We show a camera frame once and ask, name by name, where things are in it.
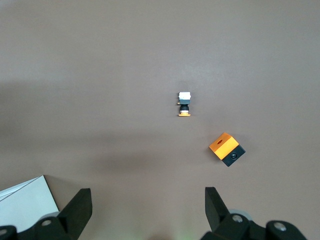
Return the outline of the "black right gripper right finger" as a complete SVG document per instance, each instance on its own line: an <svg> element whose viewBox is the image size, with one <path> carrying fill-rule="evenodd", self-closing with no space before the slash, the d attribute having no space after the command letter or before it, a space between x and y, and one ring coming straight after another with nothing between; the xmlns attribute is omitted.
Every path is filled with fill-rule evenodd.
<svg viewBox="0 0 320 240"><path fill-rule="evenodd" d="M265 227L240 213L230 213L215 187L205 188L205 214L211 231L203 240L305 240L293 224L271 220Z"/></svg>

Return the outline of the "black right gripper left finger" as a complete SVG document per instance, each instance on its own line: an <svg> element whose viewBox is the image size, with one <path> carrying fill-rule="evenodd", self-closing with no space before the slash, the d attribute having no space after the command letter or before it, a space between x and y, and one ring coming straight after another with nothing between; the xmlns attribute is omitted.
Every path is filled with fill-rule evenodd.
<svg viewBox="0 0 320 240"><path fill-rule="evenodd" d="M92 216L92 193L82 188L57 216L38 220L33 226L17 232L13 225L0 227L2 240L77 240Z"/></svg>

